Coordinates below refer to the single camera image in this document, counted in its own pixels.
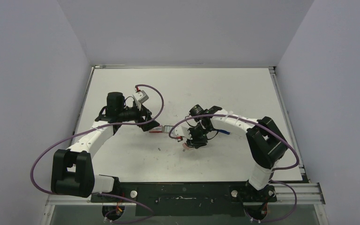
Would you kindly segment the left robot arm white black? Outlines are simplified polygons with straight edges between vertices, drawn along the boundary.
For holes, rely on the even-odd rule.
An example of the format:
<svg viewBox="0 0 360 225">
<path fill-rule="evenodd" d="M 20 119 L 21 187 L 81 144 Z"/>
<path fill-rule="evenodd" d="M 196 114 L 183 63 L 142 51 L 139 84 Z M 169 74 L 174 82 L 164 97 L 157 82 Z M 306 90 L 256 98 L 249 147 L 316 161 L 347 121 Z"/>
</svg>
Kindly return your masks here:
<svg viewBox="0 0 360 225">
<path fill-rule="evenodd" d="M 143 90 L 132 96 L 132 106 L 127 106 L 121 92 L 110 92 L 104 106 L 92 124 L 91 132 L 84 134 L 66 150 L 53 155 L 51 191 L 58 195 L 88 197 L 102 193 L 110 202 L 121 196 L 119 178 L 94 172 L 92 159 L 103 144 L 114 136 L 122 123 L 135 122 L 146 132 L 160 124 L 152 120 L 152 113 L 143 103 L 148 95 Z"/>
</svg>

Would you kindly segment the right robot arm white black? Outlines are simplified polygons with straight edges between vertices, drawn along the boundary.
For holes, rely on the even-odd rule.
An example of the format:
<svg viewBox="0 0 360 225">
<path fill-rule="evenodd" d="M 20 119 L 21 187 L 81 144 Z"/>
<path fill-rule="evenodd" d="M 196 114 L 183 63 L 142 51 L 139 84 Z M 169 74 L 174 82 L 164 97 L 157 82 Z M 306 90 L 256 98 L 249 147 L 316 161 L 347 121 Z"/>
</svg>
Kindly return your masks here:
<svg viewBox="0 0 360 225">
<path fill-rule="evenodd" d="M 195 118 L 197 125 L 188 129 L 190 138 L 186 140 L 187 147 L 198 149 L 207 145 L 207 134 L 219 130 L 247 139 L 255 165 L 247 181 L 249 186 L 246 188 L 246 194 L 252 201 L 260 200 L 265 195 L 264 188 L 270 181 L 274 167 L 288 149 L 283 143 L 285 138 L 275 122 L 266 116 L 259 120 L 249 119 L 252 122 L 250 124 L 246 122 L 247 118 L 218 106 L 202 109 L 195 105 L 189 114 L 198 118 Z"/>
</svg>

